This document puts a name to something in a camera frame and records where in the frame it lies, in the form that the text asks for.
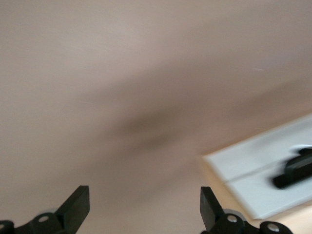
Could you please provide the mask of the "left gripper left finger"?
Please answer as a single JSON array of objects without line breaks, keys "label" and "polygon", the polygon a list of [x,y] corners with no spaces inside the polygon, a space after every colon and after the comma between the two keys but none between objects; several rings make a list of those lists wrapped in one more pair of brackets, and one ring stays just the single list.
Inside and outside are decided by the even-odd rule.
[{"label": "left gripper left finger", "polygon": [[53,213],[42,213],[19,227],[11,220],[0,222],[2,234],[75,234],[90,211],[89,186],[80,185]]}]

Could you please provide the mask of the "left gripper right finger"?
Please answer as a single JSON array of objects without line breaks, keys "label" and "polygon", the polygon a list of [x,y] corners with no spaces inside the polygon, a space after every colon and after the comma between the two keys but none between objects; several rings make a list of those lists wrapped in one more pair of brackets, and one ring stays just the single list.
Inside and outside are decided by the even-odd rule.
[{"label": "left gripper right finger", "polygon": [[210,187],[201,187],[200,214],[204,234],[291,234],[285,225],[264,221],[259,227],[251,225],[242,213],[223,209]]}]

